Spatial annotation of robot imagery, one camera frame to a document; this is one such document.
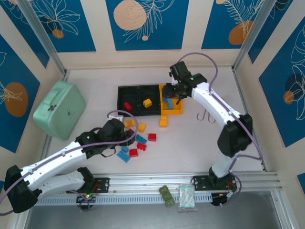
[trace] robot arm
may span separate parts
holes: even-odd
[[[106,157],[103,155],[103,151],[105,149],[114,149],[117,144],[98,145],[85,148],[82,148],[82,146],[92,143],[126,140],[130,138],[133,133],[133,131],[124,131],[124,124],[121,121],[111,119],[107,121],[103,128],[95,128],[89,132],[82,133],[64,149],[40,162],[25,166],[21,169],[17,166],[10,167],[7,170],[5,177],[5,190],[25,174],[29,173],[28,176],[8,193],[8,198],[14,212],[20,213],[26,211],[33,207],[38,199],[54,193],[73,189],[91,190],[94,184],[94,178],[87,168],[79,168],[77,171],[70,174],[54,176],[71,165],[85,161],[94,155],[100,154],[103,157]],[[135,137],[120,145],[128,146],[134,141]],[[66,153],[74,148],[79,149]]]
[[[217,186],[217,181],[229,173],[236,154],[245,150],[252,142],[231,114],[239,118],[250,133],[252,133],[252,118],[248,114],[241,115],[238,111],[231,108],[213,89],[210,91],[207,79],[199,73],[192,75],[184,62],[176,63],[170,67],[170,70],[172,83],[165,85],[163,96],[179,98],[179,101],[186,97],[193,98],[205,107],[222,129],[217,141],[222,153],[209,171],[211,183]],[[215,97],[222,101],[227,109],[220,105]]]

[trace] plastic bag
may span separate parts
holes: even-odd
[[[180,185],[178,212],[195,212],[195,188],[193,185]]]

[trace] white wall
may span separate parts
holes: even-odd
[[[294,0],[254,64],[246,58],[237,71],[267,165],[278,172],[300,225],[305,225],[305,196],[296,176],[305,172],[305,139],[284,147],[258,78],[305,16],[304,8],[304,0]]]
[[[6,170],[13,165],[23,167],[33,163],[38,159],[44,132],[33,121],[33,113],[40,102],[44,99],[47,92],[60,80],[62,76],[57,72],[53,63],[50,61],[45,69],[38,60],[32,49],[25,42],[16,27],[13,25],[7,14],[0,7],[0,34],[17,53],[27,67],[32,71],[41,85],[38,90],[35,102],[30,112],[29,119],[25,126],[21,142],[17,153],[12,153],[0,147],[0,180],[4,180]],[[6,198],[0,206],[0,212],[7,212],[11,210],[11,205]],[[9,226],[9,221],[12,220],[16,214],[10,214],[6,217],[0,218],[0,228],[5,229]]]
[[[190,0],[181,50],[119,51],[114,47],[105,0],[81,0],[96,52],[59,53],[68,69],[171,66],[189,52],[201,52],[214,0]],[[221,66],[232,66],[239,49],[204,50]],[[188,57],[189,65],[212,65],[206,58]]]

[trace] yellow tray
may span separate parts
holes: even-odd
[[[167,103],[163,101],[162,89],[165,84],[159,84],[160,100],[161,100],[161,115],[181,115],[183,113],[183,101],[181,100],[177,105],[178,99],[171,99],[173,109],[168,109]]]

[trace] green block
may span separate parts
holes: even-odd
[[[170,199],[168,199],[168,200],[165,202],[165,206],[168,207],[168,208],[170,208],[170,207],[172,207],[172,206],[174,206],[174,205],[175,205],[175,201],[174,201],[173,198],[170,198]]]
[[[159,188],[159,192],[161,195],[163,195],[164,193],[168,192],[168,187],[164,185],[163,187]]]
[[[168,199],[172,198],[172,195],[170,192],[165,192],[163,195],[162,195],[162,198],[164,201],[167,201]]]

